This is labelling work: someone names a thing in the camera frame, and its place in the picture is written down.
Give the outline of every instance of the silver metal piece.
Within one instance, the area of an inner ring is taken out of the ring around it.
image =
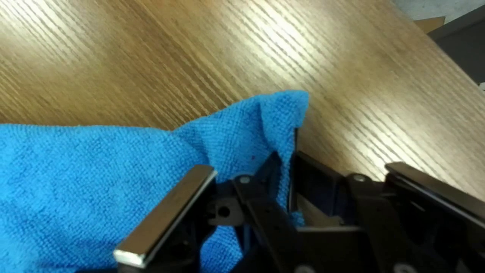
[[[248,183],[248,182],[251,182],[250,177],[247,177],[247,176],[239,177],[239,183],[245,185],[245,183]]]
[[[216,171],[207,165],[195,165],[189,170],[178,185],[113,250],[115,261],[145,268],[215,174]]]
[[[294,273],[315,273],[315,270],[307,264],[300,264],[297,268],[294,268]]]
[[[416,270],[406,262],[397,262],[394,264],[392,273],[416,273]]]

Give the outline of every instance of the blue microfiber cloth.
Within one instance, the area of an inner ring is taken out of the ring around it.
[[[256,95],[175,130],[115,126],[0,126],[0,271],[115,267],[113,247],[195,164],[224,182],[277,152],[284,206],[294,129],[307,94]],[[201,247],[203,271],[240,258],[233,229]]]

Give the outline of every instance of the wooden surface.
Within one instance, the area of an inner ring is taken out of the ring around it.
[[[0,58],[4,123],[172,129],[298,88],[321,162],[485,197],[485,94],[386,0],[0,0]]]
[[[444,24],[444,17],[425,18],[413,21],[424,33],[428,33]]]

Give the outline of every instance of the wood grain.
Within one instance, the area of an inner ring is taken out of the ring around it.
[[[425,18],[413,21],[424,33],[439,29],[444,24],[444,17]]]
[[[172,129],[307,89],[298,147],[485,197],[483,92],[386,0],[0,0],[0,120]]]

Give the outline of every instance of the screw hole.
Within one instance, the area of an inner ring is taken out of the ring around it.
[[[227,206],[219,206],[219,208],[216,209],[216,215],[219,215],[219,217],[228,217],[228,215],[230,215],[230,209],[228,209]]]

